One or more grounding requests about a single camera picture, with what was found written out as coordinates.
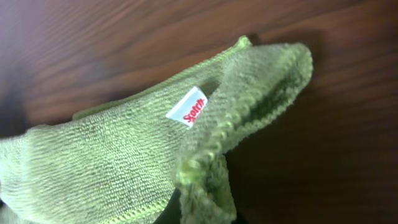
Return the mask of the green microfiber cloth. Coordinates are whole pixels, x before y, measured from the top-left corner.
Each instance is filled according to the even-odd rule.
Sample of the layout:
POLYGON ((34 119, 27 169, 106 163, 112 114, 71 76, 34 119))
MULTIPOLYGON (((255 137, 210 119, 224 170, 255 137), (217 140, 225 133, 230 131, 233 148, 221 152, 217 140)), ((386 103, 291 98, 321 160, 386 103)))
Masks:
POLYGON ((237 216, 225 154, 310 81, 303 44, 247 37, 143 92, 1 140, 2 223, 181 223, 237 216))

